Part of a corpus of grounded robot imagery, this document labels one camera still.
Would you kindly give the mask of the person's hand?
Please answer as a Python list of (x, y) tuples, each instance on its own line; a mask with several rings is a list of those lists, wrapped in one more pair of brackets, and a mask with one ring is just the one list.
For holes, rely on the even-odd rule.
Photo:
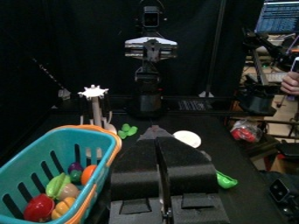
[(289, 72), (283, 78), (281, 90), (290, 95), (299, 95), (299, 73)]

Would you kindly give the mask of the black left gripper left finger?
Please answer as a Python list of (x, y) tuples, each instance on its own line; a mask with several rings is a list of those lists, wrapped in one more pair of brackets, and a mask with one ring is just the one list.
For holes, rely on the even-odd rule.
[(111, 204), (108, 224), (163, 224), (162, 168), (163, 155), (158, 125), (118, 157), (111, 173)]

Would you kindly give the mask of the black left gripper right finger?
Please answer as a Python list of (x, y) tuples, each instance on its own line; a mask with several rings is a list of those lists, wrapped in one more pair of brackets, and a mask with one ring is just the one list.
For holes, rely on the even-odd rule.
[(171, 224), (230, 224), (217, 169), (207, 156), (161, 128), (155, 130), (155, 155)]

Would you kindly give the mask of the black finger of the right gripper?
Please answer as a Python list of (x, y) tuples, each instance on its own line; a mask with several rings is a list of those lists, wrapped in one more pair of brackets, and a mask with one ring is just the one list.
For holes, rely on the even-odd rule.
[(144, 42), (144, 59), (152, 61), (152, 42), (148, 40)]
[(158, 40), (154, 41), (154, 54), (152, 54), (152, 61), (156, 62), (159, 61), (159, 56), (161, 55), (161, 43)]

